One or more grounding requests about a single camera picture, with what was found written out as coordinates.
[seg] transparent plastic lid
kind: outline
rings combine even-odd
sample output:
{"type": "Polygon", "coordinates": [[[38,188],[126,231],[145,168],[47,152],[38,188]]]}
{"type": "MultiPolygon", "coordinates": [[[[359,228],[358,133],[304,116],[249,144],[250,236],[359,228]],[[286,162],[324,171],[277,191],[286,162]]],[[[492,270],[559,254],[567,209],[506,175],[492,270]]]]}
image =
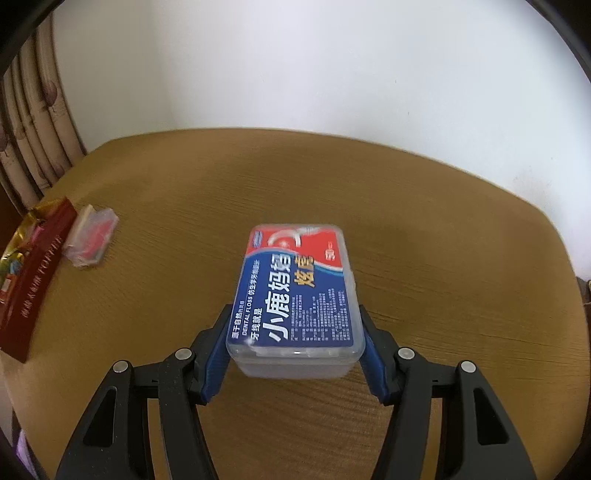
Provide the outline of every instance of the transparent plastic lid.
{"type": "Polygon", "coordinates": [[[259,225],[249,237],[226,337],[238,363],[353,365],[365,338],[342,231],[259,225]]]}

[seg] white wall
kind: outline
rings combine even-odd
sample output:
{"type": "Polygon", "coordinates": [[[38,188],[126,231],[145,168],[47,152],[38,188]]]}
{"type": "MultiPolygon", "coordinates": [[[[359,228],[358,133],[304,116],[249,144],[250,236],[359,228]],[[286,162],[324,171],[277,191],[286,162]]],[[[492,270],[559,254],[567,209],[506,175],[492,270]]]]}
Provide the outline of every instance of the white wall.
{"type": "Polygon", "coordinates": [[[591,85],[524,0],[66,0],[55,25],[89,149],[218,126],[393,145],[537,205],[591,277],[591,85]]]}

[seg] red box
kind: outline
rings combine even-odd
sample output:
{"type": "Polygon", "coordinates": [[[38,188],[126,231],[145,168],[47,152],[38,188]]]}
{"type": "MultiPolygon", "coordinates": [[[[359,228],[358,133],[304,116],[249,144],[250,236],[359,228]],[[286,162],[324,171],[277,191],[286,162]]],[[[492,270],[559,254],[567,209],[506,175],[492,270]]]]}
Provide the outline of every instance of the red box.
{"type": "Polygon", "coordinates": [[[59,203],[27,255],[8,301],[0,304],[0,349],[21,362],[27,360],[39,308],[76,216],[70,200],[59,203]]]}

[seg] blue gripper pad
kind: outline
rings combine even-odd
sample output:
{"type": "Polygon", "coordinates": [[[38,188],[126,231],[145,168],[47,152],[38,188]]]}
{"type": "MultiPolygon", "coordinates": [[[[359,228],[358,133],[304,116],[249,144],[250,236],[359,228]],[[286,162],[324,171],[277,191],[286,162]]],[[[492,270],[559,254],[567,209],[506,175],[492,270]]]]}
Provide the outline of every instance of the blue gripper pad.
{"type": "Polygon", "coordinates": [[[230,363],[230,354],[226,348],[226,335],[228,334],[228,320],[217,337],[212,353],[205,364],[205,382],[201,389],[201,398],[209,403],[214,395],[217,395],[222,387],[223,378],[230,363]]]}
{"type": "Polygon", "coordinates": [[[389,397],[386,387],[386,369],[374,342],[365,328],[363,333],[365,334],[365,352],[359,359],[359,363],[365,375],[369,392],[378,397],[379,402],[383,404],[389,397]]]}

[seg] blue label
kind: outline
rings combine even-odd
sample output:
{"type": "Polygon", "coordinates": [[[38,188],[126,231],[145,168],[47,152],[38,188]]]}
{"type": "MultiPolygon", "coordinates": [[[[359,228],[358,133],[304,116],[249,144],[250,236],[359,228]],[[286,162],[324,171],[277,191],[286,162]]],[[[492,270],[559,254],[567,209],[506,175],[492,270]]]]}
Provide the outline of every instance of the blue label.
{"type": "Polygon", "coordinates": [[[342,270],[280,249],[244,260],[228,342],[251,346],[353,345],[342,270]]]}

